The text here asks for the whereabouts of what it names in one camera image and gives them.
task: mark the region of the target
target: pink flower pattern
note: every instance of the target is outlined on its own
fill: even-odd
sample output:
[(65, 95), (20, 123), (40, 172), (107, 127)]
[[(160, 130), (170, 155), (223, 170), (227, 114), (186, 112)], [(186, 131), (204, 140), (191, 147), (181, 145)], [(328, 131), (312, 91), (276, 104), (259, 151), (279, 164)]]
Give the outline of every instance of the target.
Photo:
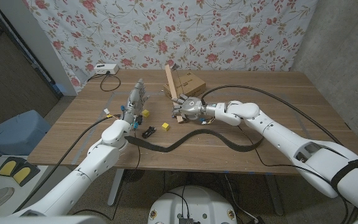
[(190, 70), (289, 71), (317, 0), (225, 1), (23, 3), (77, 91), (97, 63), (128, 69), (177, 63)]

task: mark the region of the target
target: yellow foot pedal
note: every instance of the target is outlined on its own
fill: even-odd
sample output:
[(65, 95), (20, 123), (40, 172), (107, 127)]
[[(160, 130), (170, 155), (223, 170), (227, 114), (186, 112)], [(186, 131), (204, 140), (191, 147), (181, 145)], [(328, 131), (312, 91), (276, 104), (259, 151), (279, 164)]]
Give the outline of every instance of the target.
[(28, 181), (30, 181), (35, 175), (37, 175), (40, 172), (40, 169), (29, 163), (26, 162), (21, 167), (18, 167), (14, 173), (13, 173), (13, 179), (16, 180), (16, 182), (23, 187)]
[(0, 167), (0, 175), (12, 177), (13, 172), (25, 162), (26, 160), (20, 157), (8, 157)]

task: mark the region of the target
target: yellow cube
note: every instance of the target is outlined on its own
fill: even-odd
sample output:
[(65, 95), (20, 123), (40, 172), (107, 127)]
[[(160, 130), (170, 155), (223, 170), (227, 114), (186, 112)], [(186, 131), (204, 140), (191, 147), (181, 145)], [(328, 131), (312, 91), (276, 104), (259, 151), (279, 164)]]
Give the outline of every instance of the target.
[(163, 124), (162, 124), (162, 129), (168, 131), (169, 128), (170, 128), (169, 124), (167, 124), (167, 123), (163, 123)]
[(143, 117), (148, 117), (149, 115), (150, 115), (150, 111), (148, 111), (148, 110), (143, 110), (143, 112), (142, 112), (142, 115), (143, 115)]

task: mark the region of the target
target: blue trash bin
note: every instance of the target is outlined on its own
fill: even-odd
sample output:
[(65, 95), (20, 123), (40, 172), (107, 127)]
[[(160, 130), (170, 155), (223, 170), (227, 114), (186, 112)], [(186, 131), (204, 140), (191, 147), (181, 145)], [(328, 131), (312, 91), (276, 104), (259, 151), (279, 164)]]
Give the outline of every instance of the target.
[(0, 154), (28, 156), (49, 131), (50, 125), (35, 110), (0, 124)]

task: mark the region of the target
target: robotic arm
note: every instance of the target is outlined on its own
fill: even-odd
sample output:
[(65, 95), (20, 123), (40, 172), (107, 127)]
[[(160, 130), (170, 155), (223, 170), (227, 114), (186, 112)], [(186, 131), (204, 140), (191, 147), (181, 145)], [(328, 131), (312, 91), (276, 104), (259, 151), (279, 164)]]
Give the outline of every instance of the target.
[(93, 144), (84, 161), (57, 184), (44, 198), (11, 216), (57, 216), (65, 215), (84, 194), (99, 175), (110, 169), (125, 150), (125, 136), (137, 126), (137, 117), (149, 96), (144, 97), (145, 88), (140, 79), (131, 91), (127, 106), (120, 119), (103, 131), (101, 139)]
[(239, 125), (243, 119), (293, 165), (310, 170), (330, 182), (296, 168), (313, 187), (331, 198), (340, 193), (358, 208), (358, 155), (346, 147), (329, 141), (305, 139), (269, 118), (255, 103), (230, 101), (203, 105), (198, 98), (180, 97), (173, 99), (180, 104), (173, 108), (174, 115), (184, 115), (191, 120), (200, 115), (211, 116), (233, 126)]

